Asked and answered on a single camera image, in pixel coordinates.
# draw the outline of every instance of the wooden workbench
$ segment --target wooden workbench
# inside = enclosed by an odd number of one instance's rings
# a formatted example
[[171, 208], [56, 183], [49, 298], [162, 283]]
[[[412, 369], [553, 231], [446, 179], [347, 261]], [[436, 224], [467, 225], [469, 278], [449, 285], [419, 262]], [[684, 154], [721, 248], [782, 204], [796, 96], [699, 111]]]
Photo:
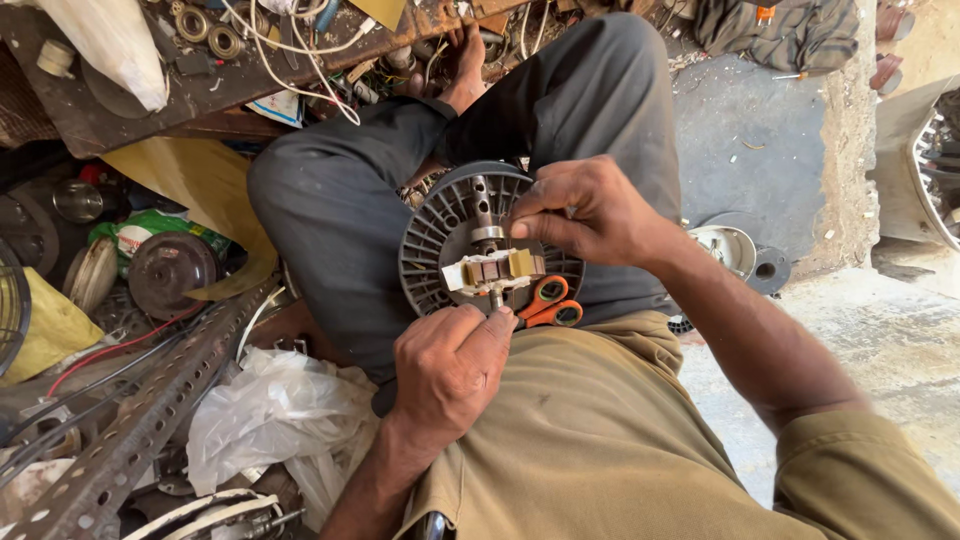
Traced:
[[[523, 3], [524, 0], [473, 0], [472, 9], [477, 18], [482, 18]], [[173, 26], [174, 17], [167, 12], [169, 5], [166, 2], [146, 6], [149, 12], [163, 16]], [[272, 24], [279, 26], [278, 15], [271, 13], [269, 18]], [[364, 18], [366, 16], [350, 3], [342, 2], [319, 47], [346, 42]], [[407, 0], [395, 33], [378, 26], [349, 49], [324, 55], [324, 66], [327, 71], [336, 72], [398, 47], [453, 30], [462, 23], [453, 0], [420, 0], [418, 7], [414, 0]], [[60, 79], [36, 67], [36, 57], [44, 40], [54, 38], [69, 44], [46, 12], [28, 7], [0, 6], [0, 36], [9, 44], [70, 153], [82, 159], [102, 155], [153, 135], [162, 135], [166, 130], [182, 128], [191, 120], [280, 90], [261, 65], [253, 42], [248, 41], [238, 59], [226, 61], [212, 75], [183, 76], [175, 65], [164, 64], [170, 74], [167, 106], [144, 118], [128, 119], [105, 109], [95, 99], [84, 81], [79, 59], [71, 67], [75, 80]], [[299, 69], [294, 70], [281, 50], [266, 48], [265, 53], [282, 80], [301, 85], [317, 79], [306, 56], [299, 55]]]

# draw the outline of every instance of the scissors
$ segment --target scissors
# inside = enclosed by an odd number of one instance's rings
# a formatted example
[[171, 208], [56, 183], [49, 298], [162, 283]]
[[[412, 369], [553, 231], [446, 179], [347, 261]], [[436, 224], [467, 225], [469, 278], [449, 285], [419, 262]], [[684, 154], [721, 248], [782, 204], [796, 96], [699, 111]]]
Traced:
[[584, 316], [584, 309], [575, 300], [564, 300], [570, 287], [561, 276], [547, 276], [537, 282], [534, 299], [516, 316], [520, 328], [548, 324], [555, 327], [572, 327]]

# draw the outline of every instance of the shirt sleeve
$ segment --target shirt sleeve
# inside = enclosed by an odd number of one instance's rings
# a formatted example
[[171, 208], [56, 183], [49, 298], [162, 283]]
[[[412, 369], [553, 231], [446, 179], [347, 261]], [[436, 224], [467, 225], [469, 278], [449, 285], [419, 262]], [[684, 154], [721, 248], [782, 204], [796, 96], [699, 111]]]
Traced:
[[833, 411], [798, 418], [777, 443], [774, 509], [827, 538], [960, 538], [960, 503], [888, 420]]

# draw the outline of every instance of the stainless steel bowl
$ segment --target stainless steel bowl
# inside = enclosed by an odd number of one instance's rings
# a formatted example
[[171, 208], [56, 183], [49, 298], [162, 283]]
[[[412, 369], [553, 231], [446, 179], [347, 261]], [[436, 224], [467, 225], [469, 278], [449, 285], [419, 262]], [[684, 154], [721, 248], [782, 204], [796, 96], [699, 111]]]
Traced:
[[104, 212], [104, 197], [86, 182], [68, 180], [54, 189], [54, 208], [63, 219], [89, 223]]

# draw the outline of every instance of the khaki shirt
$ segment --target khaki shirt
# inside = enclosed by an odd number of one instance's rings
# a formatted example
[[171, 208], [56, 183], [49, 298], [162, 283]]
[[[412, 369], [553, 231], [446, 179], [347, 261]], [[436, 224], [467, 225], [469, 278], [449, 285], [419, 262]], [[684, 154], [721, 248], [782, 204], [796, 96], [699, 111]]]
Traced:
[[682, 362], [653, 311], [518, 332], [499, 393], [425, 473], [401, 533], [437, 510], [458, 540], [960, 538], [960, 503], [868, 413], [790, 423], [763, 508], [677, 381]]

